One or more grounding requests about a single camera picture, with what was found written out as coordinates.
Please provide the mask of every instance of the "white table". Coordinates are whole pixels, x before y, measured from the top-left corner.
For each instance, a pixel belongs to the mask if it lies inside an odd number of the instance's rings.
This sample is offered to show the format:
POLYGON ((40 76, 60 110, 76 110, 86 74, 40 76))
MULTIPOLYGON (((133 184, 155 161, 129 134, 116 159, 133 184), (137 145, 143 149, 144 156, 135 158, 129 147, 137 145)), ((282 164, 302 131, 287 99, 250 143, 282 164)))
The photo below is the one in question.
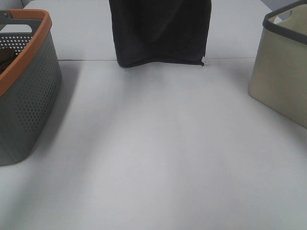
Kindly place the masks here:
MULTIPOLYGON (((59 59, 116 60, 108 0, 35 0, 26 8, 50 12, 59 59)), ((213 0, 207 57, 255 58, 269 12, 259 0, 213 0)))
POLYGON ((307 129, 248 96, 254 61, 60 62, 33 154, 0 167, 0 229, 305 230, 307 129))

